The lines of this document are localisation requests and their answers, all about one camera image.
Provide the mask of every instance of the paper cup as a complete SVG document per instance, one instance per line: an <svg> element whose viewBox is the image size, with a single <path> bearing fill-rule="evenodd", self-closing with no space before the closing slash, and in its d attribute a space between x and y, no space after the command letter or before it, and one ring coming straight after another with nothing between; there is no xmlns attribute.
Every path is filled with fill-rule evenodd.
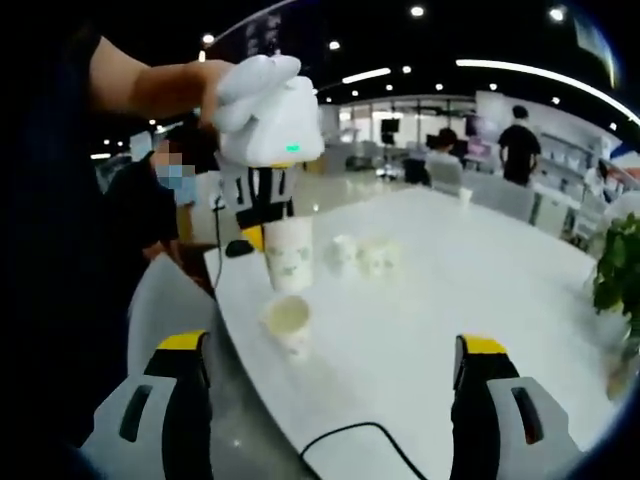
<svg viewBox="0 0 640 480"><path fill-rule="evenodd" d="M331 242L331 263L339 275L358 271L358 242L349 235L339 235Z"/></svg>
<svg viewBox="0 0 640 480"><path fill-rule="evenodd" d="M267 329L295 360L309 357L309 314L309 305L298 296L282 298L267 309Z"/></svg>
<svg viewBox="0 0 640 480"><path fill-rule="evenodd" d="M311 217L294 217L264 226L265 254L271 286L298 292L313 283Z"/></svg>
<svg viewBox="0 0 640 480"><path fill-rule="evenodd" d="M468 188L461 188L458 192L458 198L463 207L466 207L471 203L471 197L473 196L473 190Z"/></svg>
<svg viewBox="0 0 640 480"><path fill-rule="evenodd" d="M360 246L358 260L365 276L387 276L398 268L399 249L396 243L389 240L369 240Z"/></svg>

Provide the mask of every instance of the black t-shirt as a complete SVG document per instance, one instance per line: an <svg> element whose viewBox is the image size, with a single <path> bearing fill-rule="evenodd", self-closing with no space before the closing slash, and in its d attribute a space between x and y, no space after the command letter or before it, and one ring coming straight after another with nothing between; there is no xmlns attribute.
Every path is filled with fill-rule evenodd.
<svg viewBox="0 0 640 480"><path fill-rule="evenodd" d="M122 241L140 255L158 241L178 238L173 190L158 183L150 156L120 170L106 193Z"/></svg>
<svg viewBox="0 0 640 480"><path fill-rule="evenodd" d="M79 445L126 375L132 291L84 141L100 37L71 40L47 42L41 81L24 91L3 148L3 338L16 355L5 365L13 381L5 380L22 431Z"/></svg>
<svg viewBox="0 0 640 480"><path fill-rule="evenodd" d="M504 177L513 180L529 179L531 174L531 157L540 155L540 143L527 127L512 125L507 128L498 142L507 148L507 162L504 166Z"/></svg>

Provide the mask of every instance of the gray floor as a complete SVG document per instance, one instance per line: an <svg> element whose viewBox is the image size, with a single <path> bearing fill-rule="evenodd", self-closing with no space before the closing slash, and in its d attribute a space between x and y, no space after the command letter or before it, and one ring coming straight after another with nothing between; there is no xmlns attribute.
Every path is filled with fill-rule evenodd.
<svg viewBox="0 0 640 480"><path fill-rule="evenodd" d="M218 479L314 479L269 415L216 316L204 345L211 379L211 465Z"/></svg>

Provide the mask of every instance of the white chair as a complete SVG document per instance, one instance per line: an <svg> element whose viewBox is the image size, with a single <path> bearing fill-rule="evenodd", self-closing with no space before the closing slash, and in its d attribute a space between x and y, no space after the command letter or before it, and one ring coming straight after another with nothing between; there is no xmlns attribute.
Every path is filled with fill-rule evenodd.
<svg viewBox="0 0 640 480"><path fill-rule="evenodd" d="M606 208L607 204L604 200L587 190L584 193L584 200L573 224L573 237L580 240L589 240L598 230L598 225Z"/></svg>
<svg viewBox="0 0 640 480"><path fill-rule="evenodd" d="M555 238L560 238L569 213L569 206L541 195L534 225Z"/></svg>
<svg viewBox="0 0 640 480"><path fill-rule="evenodd" d="M500 177L476 171L465 171L462 184L473 191L471 202L487 208L494 208L494 190L500 181Z"/></svg>
<svg viewBox="0 0 640 480"><path fill-rule="evenodd" d="M431 176L431 186L434 190L458 195L462 187L462 165L456 163L432 160L428 162L427 170Z"/></svg>
<svg viewBox="0 0 640 480"><path fill-rule="evenodd" d="M523 222L528 223L531 220L535 202L533 189L480 172L465 172L464 186L473 190L471 201L476 205L496 210Z"/></svg>
<svg viewBox="0 0 640 480"><path fill-rule="evenodd" d="M529 223L535 203L532 188L522 187L499 177L496 180L494 209L522 222Z"/></svg>

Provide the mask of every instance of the white table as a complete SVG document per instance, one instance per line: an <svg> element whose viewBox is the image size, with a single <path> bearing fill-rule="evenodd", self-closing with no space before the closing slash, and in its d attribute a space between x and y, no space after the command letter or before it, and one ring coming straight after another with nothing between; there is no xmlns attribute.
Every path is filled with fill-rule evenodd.
<svg viewBox="0 0 640 480"><path fill-rule="evenodd" d="M321 258L344 233L399 241L402 275L389 282L335 280ZM377 422L424 476L448 479L460 333L505 345L521 375L534 377L568 412L582 449L611 422L600 357L580 334L580 320L590 315L582 285L594 262L584 253L530 225L474 205L464 209L453 197L421 188L317 216L314 242L315 283L301 293L312 309L315 351L305 364L291 363L259 323L279 297L261 255L225 259L218 285L241 361L298 451L334 429ZM210 272L216 260L215 252L207 256ZM325 441L317 444L324 450L313 446L305 455L322 478L353 478L357 464L370 460L365 452L397 465L379 436ZM340 452L341 461L355 462L342 473L331 460Z"/></svg>

